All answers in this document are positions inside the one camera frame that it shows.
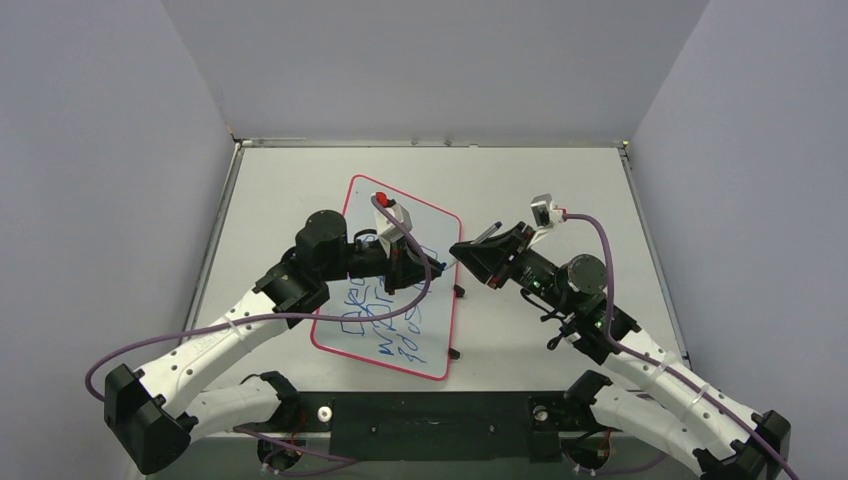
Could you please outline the blue whiteboard marker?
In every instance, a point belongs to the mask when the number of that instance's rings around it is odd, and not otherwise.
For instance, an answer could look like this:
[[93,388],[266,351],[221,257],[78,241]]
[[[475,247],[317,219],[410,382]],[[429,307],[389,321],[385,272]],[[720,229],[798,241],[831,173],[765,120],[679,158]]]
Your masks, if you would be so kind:
[[494,234],[495,234],[498,230],[500,230],[500,229],[501,229],[501,227],[502,227],[502,222],[501,222],[501,221],[496,221],[496,222],[494,222],[492,225],[490,225],[488,228],[486,228],[486,229],[485,229],[482,233],[480,233],[480,234],[479,234],[479,235],[478,235],[478,236],[477,236],[477,237],[476,237],[476,238],[472,241],[472,243],[473,243],[473,244],[479,244],[479,243],[481,243],[481,242],[483,242],[483,241],[487,240],[488,238],[490,238],[491,236],[493,236],[493,235],[494,235]]

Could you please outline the pink-framed whiteboard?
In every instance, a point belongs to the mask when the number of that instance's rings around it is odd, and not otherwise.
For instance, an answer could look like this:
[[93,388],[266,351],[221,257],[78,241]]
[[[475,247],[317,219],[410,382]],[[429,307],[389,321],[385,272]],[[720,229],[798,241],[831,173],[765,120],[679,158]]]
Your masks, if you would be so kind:
[[[370,201],[375,193],[385,193],[406,208],[412,220],[412,234],[425,253],[441,263],[450,261],[449,247],[462,234],[458,216],[362,174],[352,177],[342,210],[350,233],[375,226],[377,211]],[[348,320],[314,322],[312,343],[334,354],[442,380],[447,376],[450,359],[456,279],[457,271],[449,269],[431,281],[426,298],[415,307],[377,322],[369,319],[410,303],[422,285],[388,295],[381,278],[333,282],[329,285],[331,299],[320,312]]]

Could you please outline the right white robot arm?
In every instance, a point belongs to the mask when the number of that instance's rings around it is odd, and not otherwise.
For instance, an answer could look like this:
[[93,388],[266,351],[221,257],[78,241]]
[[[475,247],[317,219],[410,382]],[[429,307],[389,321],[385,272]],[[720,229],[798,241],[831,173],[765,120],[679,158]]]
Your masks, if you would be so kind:
[[542,229],[523,222],[506,233],[450,249],[491,289],[512,280],[549,306],[562,320],[551,348],[565,340],[638,389],[629,392],[588,370],[567,392],[566,418],[578,427],[595,422],[629,434],[702,479],[797,478],[788,461],[789,421],[774,410],[760,413],[733,400],[617,307],[607,234],[595,218],[578,218],[596,230],[601,258],[583,254],[556,265],[534,249]]

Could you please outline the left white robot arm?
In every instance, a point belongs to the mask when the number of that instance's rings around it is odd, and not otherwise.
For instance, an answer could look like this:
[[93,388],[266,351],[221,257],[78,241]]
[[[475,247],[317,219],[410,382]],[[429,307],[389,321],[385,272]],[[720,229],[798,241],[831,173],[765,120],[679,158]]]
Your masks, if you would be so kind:
[[140,367],[119,364],[104,379],[104,420],[137,469],[150,475],[178,459],[195,441],[244,424],[291,427],[299,394],[277,372],[230,388],[209,384],[264,342],[300,321],[320,319],[332,281],[380,277],[384,290],[430,282],[443,265],[411,237],[399,206],[379,208],[370,242],[349,241],[344,216],[312,214],[295,244],[229,311],[188,341]]

